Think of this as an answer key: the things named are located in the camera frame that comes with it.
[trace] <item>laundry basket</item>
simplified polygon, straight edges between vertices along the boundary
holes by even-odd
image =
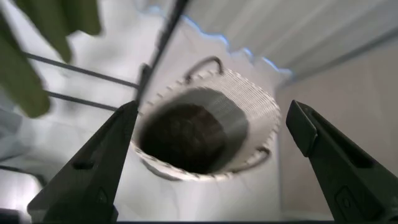
[[[212,61],[217,70],[198,72]],[[142,102],[131,144],[163,178],[228,179],[267,160],[279,120],[273,97],[210,57]]]

